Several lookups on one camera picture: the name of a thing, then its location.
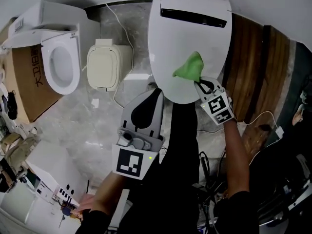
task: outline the green cloth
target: green cloth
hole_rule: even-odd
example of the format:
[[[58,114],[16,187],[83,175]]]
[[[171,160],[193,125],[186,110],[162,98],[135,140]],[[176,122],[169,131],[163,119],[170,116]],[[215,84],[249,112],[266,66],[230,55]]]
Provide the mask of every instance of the green cloth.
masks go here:
[[[178,76],[187,80],[199,82],[200,74],[203,68],[204,62],[199,52],[195,51],[190,55],[185,64],[174,71],[172,76]]]

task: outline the toilet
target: toilet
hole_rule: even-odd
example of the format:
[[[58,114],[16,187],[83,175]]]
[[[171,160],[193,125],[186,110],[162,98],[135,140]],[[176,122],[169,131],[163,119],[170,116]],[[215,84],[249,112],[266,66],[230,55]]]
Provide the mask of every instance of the toilet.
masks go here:
[[[131,71],[130,46],[115,45],[112,39],[96,39],[88,53],[87,77],[94,89],[115,91],[120,81]]]
[[[4,49],[41,44],[43,66],[51,88],[67,95],[75,91],[89,48],[100,36],[99,22],[83,9],[41,1],[19,16],[9,28]]]
[[[201,75],[218,78],[231,34],[229,0],[153,0],[148,26],[149,58],[165,97],[179,104],[198,100],[194,82],[172,74],[197,51],[204,61]]]

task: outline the person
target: person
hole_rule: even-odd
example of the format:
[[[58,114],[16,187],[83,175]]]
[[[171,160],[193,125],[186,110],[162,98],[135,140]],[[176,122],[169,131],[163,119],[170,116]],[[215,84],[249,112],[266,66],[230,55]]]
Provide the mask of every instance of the person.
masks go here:
[[[229,199],[215,228],[220,234],[258,233],[257,208],[249,192],[249,161],[234,119],[224,123],[224,133]],[[143,185],[134,190],[133,206],[121,220],[118,234],[198,233],[197,191],[192,186],[199,177],[196,135],[195,104],[174,103],[167,153],[161,164],[152,164]],[[128,180],[114,173],[104,179],[76,234],[105,233]]]

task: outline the white toilet lid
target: white toilet lid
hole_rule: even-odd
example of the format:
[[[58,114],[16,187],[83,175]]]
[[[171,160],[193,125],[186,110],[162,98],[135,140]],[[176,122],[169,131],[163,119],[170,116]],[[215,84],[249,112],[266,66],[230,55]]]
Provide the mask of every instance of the white toilet lid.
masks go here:
[[[112,88],[117,82],[117,55],[108,48],[91,47],[87,61],[87,76],[91,87]]]
[[[153,0],[148,47],[155,81],[171,101],[187,104],[199,99],[194,82],[172,77],[198,51],[204,61],[202,76],[217,78],[225,63],[232,34],[228,0]],[[226,21],[224,28],[162,17],[161,9],[188,11]]]
[[[77,37],[69,33],[46,40],[42,45],[44,72],[51,88],[62,95],[74,92],[80,79]]]

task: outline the marble floor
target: marble floor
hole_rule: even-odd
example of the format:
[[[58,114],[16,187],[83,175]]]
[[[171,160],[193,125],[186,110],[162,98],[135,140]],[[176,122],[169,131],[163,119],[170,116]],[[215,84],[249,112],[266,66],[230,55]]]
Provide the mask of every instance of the marble floor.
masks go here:
[[[125,105],[146,90],[147,80],[152,74],[148,57],[148,19],[151,3],[134,3],[112,6],[120,22],[128,31],[134,45],[134,70],[119,86],[116,100]],[[118,24],[114,14],[103,7],[88,11],[90,19],[101,23],[101,38],[114,39],[115,44],[129,45],[126,35]],[[96,187],[111,171],[112,144],[117,141],[117,129],[120,126],[122,109],[112,100],[113,94],[92,89],[83,72],[79,88],[64,96],[33,125],[39,131],[39,137],[51,143],[66,147],[79,171]],[[92,104],[98,100],[98,107]],[[196,104],[198,129],[214,132],[217,128],[205,112]],[[165,101],[162,135],[166,137],[165,147],[170,136],[172,103]],[[240,132],[245,125],[239,125]],[[225,147],[223,131],[215,134],[198,132],[199,149],[210,158],[212,173]]]

